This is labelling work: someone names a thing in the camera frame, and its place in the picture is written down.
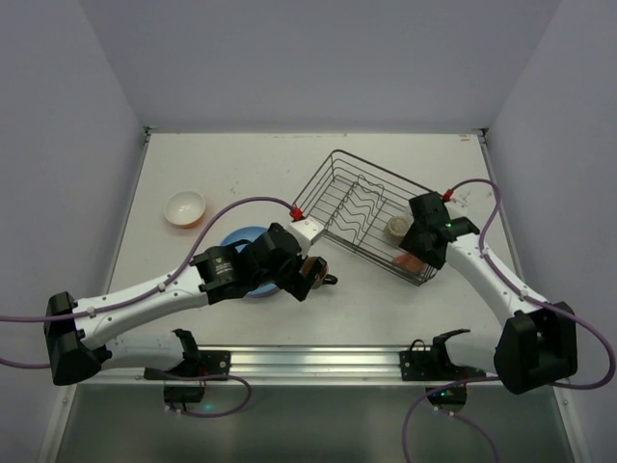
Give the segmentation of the beige speckled cup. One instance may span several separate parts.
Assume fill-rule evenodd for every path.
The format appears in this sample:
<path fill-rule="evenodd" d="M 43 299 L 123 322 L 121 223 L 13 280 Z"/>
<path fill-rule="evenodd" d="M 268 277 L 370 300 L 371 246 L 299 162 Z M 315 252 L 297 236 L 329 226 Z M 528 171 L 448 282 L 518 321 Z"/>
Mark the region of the beige speckled cup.
<path fill-rule="evenodd" d="M 411 228 L 413 221 L 407 216 L 392 216 L 384 227 L 386 239 L 392 243 L 400 243 Z"/>

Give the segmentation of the blue plate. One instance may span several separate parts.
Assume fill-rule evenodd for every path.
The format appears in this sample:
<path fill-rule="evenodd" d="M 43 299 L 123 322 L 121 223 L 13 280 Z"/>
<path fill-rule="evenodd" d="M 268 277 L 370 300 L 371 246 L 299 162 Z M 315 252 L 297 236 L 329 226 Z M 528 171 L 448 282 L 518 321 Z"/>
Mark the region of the blue plate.
<path fill-rule="evenodd" d="M 222 246 L 228 246 L 233 243 L 237 243 L 235 249 L 240 252 L 246 242 L 253 242 L 257 238 L 259 238 L 263 233 L 265 233 L 267 229 L 261 226 L 250 226 L 237 229 L 230 234 L 228 234 L 223 241 L 221 242 Z M 255 290 L 252 290 L 246 294 L 248 298 L 264 298 L 269 297 L 276 294 L 279 291 L 279 288 L 274 284 L 268 284 L 258 287 Z"/>

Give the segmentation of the pink mug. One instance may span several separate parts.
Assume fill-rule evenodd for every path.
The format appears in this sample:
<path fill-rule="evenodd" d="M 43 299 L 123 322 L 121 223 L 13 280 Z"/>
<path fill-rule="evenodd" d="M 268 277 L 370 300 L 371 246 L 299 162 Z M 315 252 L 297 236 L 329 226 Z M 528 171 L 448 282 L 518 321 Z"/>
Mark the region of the pink mug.
<path fill-rule="evenodd" d="M 429 267 L 426 262 L 411 254 L 397 256 L 391 261 L 391 263 L 402 271 L 412 275 L 421 275 Z"/>

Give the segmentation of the orange bowl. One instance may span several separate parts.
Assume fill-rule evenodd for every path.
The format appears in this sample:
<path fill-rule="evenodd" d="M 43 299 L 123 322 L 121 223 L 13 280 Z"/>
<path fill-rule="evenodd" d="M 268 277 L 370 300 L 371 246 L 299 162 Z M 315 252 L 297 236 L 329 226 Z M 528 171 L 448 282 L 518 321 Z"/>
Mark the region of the orange bowl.
<path fill-rule="evenodd" d="M 206 202 L 195 191 L 181 191 L 167 199 L 163 207 L 163 216 L 172 226 L 188 229 L 195 227 L 205 213 Z"/>

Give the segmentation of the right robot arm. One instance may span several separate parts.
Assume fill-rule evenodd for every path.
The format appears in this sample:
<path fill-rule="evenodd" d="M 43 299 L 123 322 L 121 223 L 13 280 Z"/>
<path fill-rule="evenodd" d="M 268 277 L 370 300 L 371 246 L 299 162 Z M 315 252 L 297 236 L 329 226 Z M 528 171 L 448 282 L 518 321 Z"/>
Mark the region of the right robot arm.
<path fill-rule="evenodd" d="M 453 375 L 463 368 L 493 373 L 520 395 L 577 372 L 577 328 L 572 309 L 529 288 L 483 242 L 483 233 L 437 192 L 409 201 L 412 224 L 402 250 L 436 269 L 458 271 L 495 315 L 497 337 L 458 329 L 437 335 L 429 350 L 432 366 Z"/>

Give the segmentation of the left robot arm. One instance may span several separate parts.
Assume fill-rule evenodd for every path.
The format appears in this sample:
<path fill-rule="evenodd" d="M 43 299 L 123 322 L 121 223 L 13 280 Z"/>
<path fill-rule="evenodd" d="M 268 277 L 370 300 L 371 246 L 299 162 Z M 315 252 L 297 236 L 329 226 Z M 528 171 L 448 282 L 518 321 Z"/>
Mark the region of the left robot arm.
<path fill-rule="evenodd" d="M 274 223 L 254 241 L 211 247 L 163 278 L 107 296 L 52 296 L 43 332 L 53 383 L 76 384 L 111 368 L 143 367 L 181 378 L 204 373 L 189 331 L 175 329 L 151 339 L 134 329 L 172 313 L 241 299 L 270 284 L 305 300 L 317 275 L 305 263 L 322 232 L 309 218 L 287 227 Z"/>

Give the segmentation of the aluminium mounting rail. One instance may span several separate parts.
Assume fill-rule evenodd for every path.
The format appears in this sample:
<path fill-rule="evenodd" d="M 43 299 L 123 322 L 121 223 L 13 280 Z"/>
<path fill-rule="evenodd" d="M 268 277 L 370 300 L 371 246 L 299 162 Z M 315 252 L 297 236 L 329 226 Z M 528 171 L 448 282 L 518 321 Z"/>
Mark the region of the aluminium mounting rail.
<path fill-rule="evenodd" d="M 262 384 L 321 384 L 345 382 L 403 381 L 399 370 L 398 353 L 401 346 L 181 346 L 180 339 L 129 339 L 113 341 L 102 350 L 102 370 L 79 374 L 74 383 L 118 381 L 134 372 L 144 378 L 146 368 L 169 370 L 183 360 L 183 354 L 195 350 L 228 350 L 231 352 L 229 374 L 209 376 L 225 381 L 232 376 L 251 383 Z M 495 376 L 492 350 L 459 348 L 464 355 L 448 355 L 457 367 L 471 367 Z"/>

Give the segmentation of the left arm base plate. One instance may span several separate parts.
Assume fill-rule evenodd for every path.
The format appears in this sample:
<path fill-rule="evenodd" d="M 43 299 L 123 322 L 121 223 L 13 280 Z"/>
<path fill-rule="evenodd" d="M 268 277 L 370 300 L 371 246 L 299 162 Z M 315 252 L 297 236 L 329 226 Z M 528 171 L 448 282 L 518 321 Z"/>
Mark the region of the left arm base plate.
<path fill-rule="evenodd" d="M 204 376 L 223 376 L 229 374 L 231 352 L 228 350 L 195 350 L 183 354 L 183 360 L 169 370 L 146 368 L 146 380 L 198 381 Z"/>

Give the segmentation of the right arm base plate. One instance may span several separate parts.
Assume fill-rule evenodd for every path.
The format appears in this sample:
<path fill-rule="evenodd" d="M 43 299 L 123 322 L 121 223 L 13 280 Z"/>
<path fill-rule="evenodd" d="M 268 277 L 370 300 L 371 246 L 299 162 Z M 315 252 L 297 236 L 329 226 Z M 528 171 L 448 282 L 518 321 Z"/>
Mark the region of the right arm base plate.
<path fill-rule="evenodd" d="M 398 356 L 403 381 L 456 381 L 487 376 L 481 369 L 455 366 L 446 353 L 443 340 L 435 340 L 432 344 L 414 340 Z"/>

